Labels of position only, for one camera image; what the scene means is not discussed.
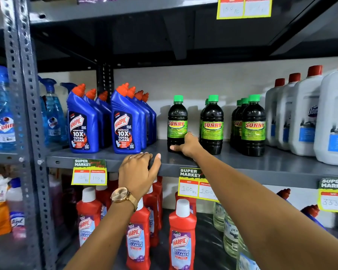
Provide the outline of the person's left hand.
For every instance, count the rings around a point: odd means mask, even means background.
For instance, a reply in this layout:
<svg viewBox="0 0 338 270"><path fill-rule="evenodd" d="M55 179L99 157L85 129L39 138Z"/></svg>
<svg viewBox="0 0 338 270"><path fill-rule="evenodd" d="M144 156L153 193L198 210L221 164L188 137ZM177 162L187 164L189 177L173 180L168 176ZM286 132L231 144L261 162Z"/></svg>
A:
<svg viewBox="0 0 338 270"><path fill-rule="evenodd" d="M140 200L152 186L149 179L149 161L152 154L145 152L127 156L118 171L118 186L126 187L137 200Z"/></svg>

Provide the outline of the person's left forearm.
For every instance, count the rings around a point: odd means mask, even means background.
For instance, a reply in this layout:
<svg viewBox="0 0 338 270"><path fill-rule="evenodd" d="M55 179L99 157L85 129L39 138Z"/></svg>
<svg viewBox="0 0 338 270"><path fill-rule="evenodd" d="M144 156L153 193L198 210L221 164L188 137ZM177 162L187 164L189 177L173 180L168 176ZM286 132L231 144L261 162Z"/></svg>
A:
<svg viewBox="0 0 338 270"><path fill-rule="evenodd" d="M113 203L63 270L111 270L133 213L131 201Z"/></svg>

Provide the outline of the gold wristwatch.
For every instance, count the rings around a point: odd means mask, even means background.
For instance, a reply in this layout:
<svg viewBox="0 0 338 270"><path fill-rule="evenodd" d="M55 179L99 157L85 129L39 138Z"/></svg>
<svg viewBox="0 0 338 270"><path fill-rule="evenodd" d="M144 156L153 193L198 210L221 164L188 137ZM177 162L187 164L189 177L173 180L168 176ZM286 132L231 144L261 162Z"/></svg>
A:
<svg viewBox="0 0 338 270"><path fill-rule="evenodd" d="M124 201L130 201L134 206L133 212L135 212L138 208L138 200L126 187L118 187L116 190L112 192L110 199L112 203L121 203Z"/></svg>

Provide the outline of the person's right forearm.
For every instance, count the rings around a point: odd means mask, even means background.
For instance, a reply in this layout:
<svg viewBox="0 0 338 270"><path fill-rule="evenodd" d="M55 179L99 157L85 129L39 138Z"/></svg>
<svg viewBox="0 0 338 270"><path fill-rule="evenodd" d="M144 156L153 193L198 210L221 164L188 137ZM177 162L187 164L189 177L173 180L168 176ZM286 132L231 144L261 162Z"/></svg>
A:
<svg viewBox="0 0 338 270"><path fill-rule="evenodd" d="M338 239L257 181L191 153L261 270L338 270Z"/></svg>

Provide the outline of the person's right hand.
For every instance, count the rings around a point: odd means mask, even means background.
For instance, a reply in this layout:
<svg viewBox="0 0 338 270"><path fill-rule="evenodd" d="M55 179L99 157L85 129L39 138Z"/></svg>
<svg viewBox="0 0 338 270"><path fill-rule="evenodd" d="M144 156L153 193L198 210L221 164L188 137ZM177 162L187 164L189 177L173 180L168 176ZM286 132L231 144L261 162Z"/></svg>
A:
<svg viewBox="0 0 338 270"><path fill-rule="evenodd" d="M184 154L186 157L196 159L199 153L203 152L204 149L198 141L198 138L193 135L192 132L187 132L184 137L184 143L181 145L187 146L187 151Z"/></svg>

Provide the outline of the yellow green price tag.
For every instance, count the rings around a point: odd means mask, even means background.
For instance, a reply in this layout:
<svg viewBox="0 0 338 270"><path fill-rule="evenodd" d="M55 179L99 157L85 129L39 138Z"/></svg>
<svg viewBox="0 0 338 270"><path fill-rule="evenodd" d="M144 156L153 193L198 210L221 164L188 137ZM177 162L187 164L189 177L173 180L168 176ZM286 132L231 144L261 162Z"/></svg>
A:
<svg viewBox="0 0 338 270"><path fill-rule="evenodd" d="M318 195L318 207L321 211L338 213L338 178L320 179Z"/></svg>
<svg viewBox="0 0 338 270"><path fill-rule="evenodd" d="M104 159L74 159L71 185L106 186L107 177Z"/></svg>
<svg viewBox="0 0 338 270"><path fill-rule="evenodd" d="M180 168L178 195L219 203L200 168Z"/></svg>

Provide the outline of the pink bottle white cap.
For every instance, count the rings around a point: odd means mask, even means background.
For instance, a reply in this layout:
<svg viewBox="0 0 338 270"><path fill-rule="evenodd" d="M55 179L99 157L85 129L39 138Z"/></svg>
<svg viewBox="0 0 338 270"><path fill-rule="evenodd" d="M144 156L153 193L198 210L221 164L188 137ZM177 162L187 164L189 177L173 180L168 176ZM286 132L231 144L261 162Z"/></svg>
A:
<svg viewBox="0 0 338 270"><path fill-rule="evenodd" d="M10 222L13 238L21 241L26 238L23 193L19 177L9 181L10 188L6 193L6 202L9 207Z"/></svg>

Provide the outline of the blue glass cleaner spray bottle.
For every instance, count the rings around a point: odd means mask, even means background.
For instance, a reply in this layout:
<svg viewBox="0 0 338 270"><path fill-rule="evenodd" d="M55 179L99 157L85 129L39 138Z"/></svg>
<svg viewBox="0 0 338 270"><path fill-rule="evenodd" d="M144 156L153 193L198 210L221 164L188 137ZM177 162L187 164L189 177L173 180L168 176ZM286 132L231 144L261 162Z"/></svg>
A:
<svg viewBox="0 0 338 270"><path fill-rule="evenodd" d="M39 81L46 89L46 113L49 141L54 143L67 143L66 121L63 108L55 93L54 85L57 83L51 78L38 77Z"/></svg>
<svg viewBox="0 0 338 270"><path fill-rule="evenodd" d="M67 89L68 95L70 94L72 89L77 86L75 83L71 83L71 82L61 82L59 85Z"/></svg>
<svg viewBox="0 0 338 270"><path fill-rule="evenodd" d="M14 116L10 107L8 70L0 66L0 151L13 151L16 145Z"/></svg>

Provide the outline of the row of blue toilet cleaners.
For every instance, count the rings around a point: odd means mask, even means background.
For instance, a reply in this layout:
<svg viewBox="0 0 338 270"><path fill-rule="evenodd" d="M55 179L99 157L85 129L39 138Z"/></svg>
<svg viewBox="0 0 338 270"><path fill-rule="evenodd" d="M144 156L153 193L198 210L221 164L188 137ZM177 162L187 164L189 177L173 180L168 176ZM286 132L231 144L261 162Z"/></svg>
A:
<svg viewBox="0 0 338 270"><path fill-rule="evenodd" d="M150 144L151 122L146 106L135 97L135 87L124 83L108 102L108 92L101 94L85 84L72 88L67 98L67 126L72 153L92 154L113 146L116 154L137 154Z"/></svg>

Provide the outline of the group of red cleaner bottles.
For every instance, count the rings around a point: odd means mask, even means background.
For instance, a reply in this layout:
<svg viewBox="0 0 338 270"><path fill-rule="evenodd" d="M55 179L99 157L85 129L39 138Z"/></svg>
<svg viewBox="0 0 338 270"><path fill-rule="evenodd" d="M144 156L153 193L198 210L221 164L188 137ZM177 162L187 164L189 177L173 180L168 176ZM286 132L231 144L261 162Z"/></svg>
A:
<svg viewBox="0 0 338 270"><path fill-rule="evenodd" d="M149 270L150 213L139 200L137 210L130 218L126 238L126 266L130 270ZM176 210L169 215L169 270L194 270L195 227L197 218L190 211L187 199L178 199Z"/></svg>

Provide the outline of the white jug red cap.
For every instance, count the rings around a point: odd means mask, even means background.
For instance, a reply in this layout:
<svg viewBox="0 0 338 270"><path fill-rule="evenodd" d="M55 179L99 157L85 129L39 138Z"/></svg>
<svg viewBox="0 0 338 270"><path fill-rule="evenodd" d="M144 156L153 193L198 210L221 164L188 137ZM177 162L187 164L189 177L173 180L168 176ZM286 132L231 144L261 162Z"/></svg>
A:
<svg viewBox="0 0 338 270"><path fill-rule="evenodd" d="M293 154L314 157L314 139L323 80L323 66L308 68L307 77L295 84L289 129L289 148Z"/></svg>
<svg viewBox="0 0 338 270"><path fill-rule="evenodd" d="M286 85L279 88L276 106L275 141L279 149L289 151L289 129L294 95L294 86L301 80L301 73L289 75Z"/></svg>
<svg viewBox="0 0 338 270"><path fill-rule="evenodd" d="M314 152L318 161L338 166L338 70L320 85Z"/></svg>
<svg viewBox="0 0 338 270"><path fill-rule="evenodd" d="M266 144L276 147L275 128L276 128L276 109L278 101L279 87L285 85L285 78L275 80L273 88L269 89L265 95L265 112L266 112Z"/></svg>

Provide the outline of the black bottle green cap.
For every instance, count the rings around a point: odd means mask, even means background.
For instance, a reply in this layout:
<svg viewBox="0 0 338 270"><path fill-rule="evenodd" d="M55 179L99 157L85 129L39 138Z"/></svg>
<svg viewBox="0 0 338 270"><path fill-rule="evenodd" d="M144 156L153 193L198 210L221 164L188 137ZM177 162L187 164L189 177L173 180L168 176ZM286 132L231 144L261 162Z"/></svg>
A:
<svg viewBox="0 0 338 270"><path fill-rule="evenodd" d="M202 109L202 111L200 112L199 137L198 137L199 142L201 141L201 131L202 131L202 123L203 123L203 112L204 112L204 109L206 108L207 105L208 105L208 98L205 100L205 106Z"/></svg>
<svg viewBox="0 0 338 270"><path fill-rule="evenodd" d="M233 136L233 147L239 151L241 143L241 131L242 131L242 122L243 122L243 111L248 106L248 98L241 99L241 106L235 113L234 117L234 136Z"/></svg>
<svg viewBox="0 0 338 270"><path fill-rule="evenodd" d="M237 110L241 107L241 99L236 101L236 108L233 110L232 114L231 114L231 134L230 134L230 146L233 147L233 142L234 142L234 130L235 130L235 126L234 126L234 122L235 122L235 115Z"/></svg>
<svg viewBox="0 0 338 270"><path fill-rule="evenodd" d="M212 155L219 155L223 144L224 112L218 105L218 101L218 95L208 96L208 105L203 112L201 141L199 142Z"/></svg>
<svg viewBox="0 0 338 270"><path fill-rule="evenodd" d="M242 112L239 152L250 157L261 157L265 152L266 113L260 98L260 94L249 95L248 106Z"/></svg>
<svg viewBox="0 0 338 270"><path fill-rule="evenodd" d="M183 105L183 96L174 95L173 105L168 112L167 121L167 150L171 145L181 145L185 142L185 135L188 128L188 112Z"/></svg>

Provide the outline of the blue bottle red cap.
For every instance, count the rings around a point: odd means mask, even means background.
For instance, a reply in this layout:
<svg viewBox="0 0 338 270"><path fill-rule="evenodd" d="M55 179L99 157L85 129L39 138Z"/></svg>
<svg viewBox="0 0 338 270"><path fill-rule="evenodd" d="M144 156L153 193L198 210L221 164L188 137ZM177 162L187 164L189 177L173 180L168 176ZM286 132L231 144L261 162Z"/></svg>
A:
<svg viewBox="0 0 338 270"><path fill-rule="evenodd" d="M315 205L309 205L305 208L301 209L301 213L303 213L305 216L307 216L309 219L311 219L313 222L315 222L318 226L326 230L326 228L316 219L320 212L320 209L317 204Z"/></svg>
<svg viewBox="0 0 338 270"><path fill-rule="evenodd" d="M279 192L277 192L277 195L280 196L282 199L284 199L286 202L288 202L289 204L291 204L289 201L288 201L288 198L290 196L290 193L291 193L291 189L290 188L286 188L286 189L283 189L283 190L280 190Z"/></svg>

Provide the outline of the clear liquid bottle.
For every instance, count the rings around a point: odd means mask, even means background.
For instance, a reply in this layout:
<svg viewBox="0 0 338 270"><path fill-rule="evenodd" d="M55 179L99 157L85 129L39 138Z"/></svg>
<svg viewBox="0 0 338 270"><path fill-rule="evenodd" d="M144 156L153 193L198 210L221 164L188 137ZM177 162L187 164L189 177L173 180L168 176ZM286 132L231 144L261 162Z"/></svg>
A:
<svg viewBox="0 0 338 270"><path fill-rule="evenodd" d="M240 234L238 234L236 270L260 270Z"/></svg>
<svg viewBox="0 0 338 270"><path fill-rule="evenodd" d="M224 231L225 210L220 203L214 203L213 209L213 225L220 231Z"/></svg>
<svg viewBox="0 0 338 270"><path fill-rule="evenodd" d="M237 259L238 256L238 235L236 225L228 213L224 211L223 245L225 252L234 259Z"/></svg>

